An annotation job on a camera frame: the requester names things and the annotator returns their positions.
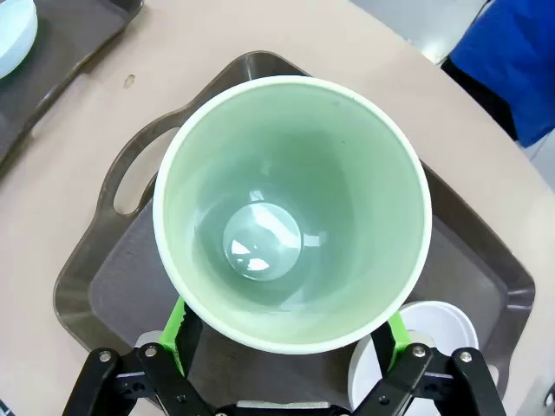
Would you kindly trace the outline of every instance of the blue cloth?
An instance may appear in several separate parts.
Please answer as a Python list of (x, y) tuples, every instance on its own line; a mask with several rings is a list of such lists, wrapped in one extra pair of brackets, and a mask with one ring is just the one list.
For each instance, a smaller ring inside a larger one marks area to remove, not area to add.
[(494, 0), (451, 60), (509, 104), (522, 146), (555, 128), (555, 0)]

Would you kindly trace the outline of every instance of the cup rim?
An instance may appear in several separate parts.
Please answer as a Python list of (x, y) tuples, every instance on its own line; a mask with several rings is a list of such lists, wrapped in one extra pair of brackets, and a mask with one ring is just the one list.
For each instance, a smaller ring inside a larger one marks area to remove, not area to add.
[[(248, 335), (242, 331), (233, 328), (231, 325), (222, 322), (210, 311), (210, 309), (206, 308), (197, 299), (195, 294), (187, 287), (185, 281), (180, 277), (180, 273), (178, 272), (177, 267), (175, 266), (175, 263), (170, 254), (166, 239), (163, 214), (164, 195), (166, 194), (167, 178), (170, 173), (170, 168), (173, 164), (175, 156), (186, 140), (188, 134), (214, 108), (230, 100), (231, 98), (255, 88), (263, 88), (278, 84), (293, 84), (304, 86), (308, 85), (315, 88), (331, 90), (340, 95), (348, 97), (351, 100), (357, 102), (359, 105), (367, 108), (372, 114), (377, 116), (383, 123), (385, 123), (386, 126), (394, 133), (395, 137), (399, 140), (400, 144), (408, 155), (412, 167), (415, 170), (415, 175), (418, 178), (418, 184), (420, 187), (420, 194), (423, 206), (423, 231), (421, 235), (421, 244), (415, 261), (415, 265), (403, 289), (399, 292), (394, 301), (390, 303), (388, 307), (385, 308), (377, 317), (368, 321), (360, 328), (326, 341), (318, 341), (312, 343), (286, 343), (260, 340), (256, 336)], [(191, 117), (183, 124), (183, 126), (173, 138), (170, 146), (167, 148), (166, 154), (164, 155), (164, 158), (160, 165), (153, 195), (153, 226), (155, 241), (160, 253), (160, 258), (162, 260), (162, 263), (164, 264), (166, 273), (172, 281), (173, 286), (177, 289), (180, 296), (183, 297), (187, 305), (209, 326), (216, 329), (221, 334), (233, 339), (234, 341), (240, 342), (248, 347), (252, 347), (255, 349), (279, 354), (314, 354), (344, 347), (352, 342), (360, 340), (365, 335), (368, 335), (369, 333), (380, 327), (385, 321), (389, 319), (390, 316), (394, 314), (394, 312), (396, 312), (396, 310), (398, 310), (402, 306), (403, 302), (408, 298), (410, 292), (416, 285), (416, 282), (418, 281), (418, 278), (426, 261), (432, 231), (432, 205), (426, 175), (424, 174), (424, 170), (418, 159), (418, 156), (416, 155), (415, 150), (410, 145), (407, 137), (404, 135), (401, 129), (376, 104), (363, 97), (362, 95), (330, 81), (301, 75), (276, 75), (272, 77), (259, 78), (257, 80), (244, 82), (242, 84), (238, 84), (235, 87), (227, 89), (226, 91), (211, 98), (207, 103), (205, 103), (195, 113), (193, 113)]]

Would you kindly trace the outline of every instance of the white bowl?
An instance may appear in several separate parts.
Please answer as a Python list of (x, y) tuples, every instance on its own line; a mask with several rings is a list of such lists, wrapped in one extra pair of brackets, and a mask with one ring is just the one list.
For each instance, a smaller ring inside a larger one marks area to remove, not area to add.
[(0, 3), (0, 78), (27, 56), (36, 37), (38, 20), (33, 0)]
[[(478, 336), (470, 319), (463, 311), (446, 302), (412, 302), (400, 309), (407, 330), (425, 334), (434, 340), (434, 346), (445, 355), (457, 348), (478, 348)], [(357, 408), (372, 390), (382, 372), (370, 335), (358, 342), (349, 364), (349, 403)], [(414, 399), (407, 416), (434, 416), (438, 414), (434, 402)]]

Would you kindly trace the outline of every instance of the tray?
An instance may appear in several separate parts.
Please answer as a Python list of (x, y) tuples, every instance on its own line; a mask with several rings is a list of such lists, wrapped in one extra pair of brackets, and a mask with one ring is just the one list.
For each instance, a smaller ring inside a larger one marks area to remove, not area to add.
[(34, 0), (35, 43), (0, 80), (0, 166), (90, 57), (122, 32), (143, 0)]
[[(121, 215), (114, 208), (127, 169), (148, 144), (180, 127), (214, 95), (273, 75), (306, 74), (269, 52), (240, 56), (189, 104), (153, 121), (123, 148), (105, 178), (95, 217), (55, 286), (58, 319), (83, 347), (127, 352), (140, 334), (163, 328), (177, 299), (153, 237), (154, 178), (136, 210)], [(408, 302), (441, 300), (464, 310), (476, 327), (487, 363), (499, 372), (502, 395), (511, 355), (532, 308), (533, 280), (477, 214), (425, 170), (434, 228), (428, 260)], [(215, 406), (237, 400), (327, 400), (349, 407), (347, 373), (353, 348), (303, 356), (268, 354), (205, 326), (191, 380)]]

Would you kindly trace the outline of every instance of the floor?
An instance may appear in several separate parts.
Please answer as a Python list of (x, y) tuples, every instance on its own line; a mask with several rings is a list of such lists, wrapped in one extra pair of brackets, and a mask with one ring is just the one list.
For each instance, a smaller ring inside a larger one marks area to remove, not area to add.
[[(492, 3), (487, 0), (351, 2), (388, 25), (435, 64), (441, 64), (476, 16)], [(555, 130), (522, 151), (555, 192)]]

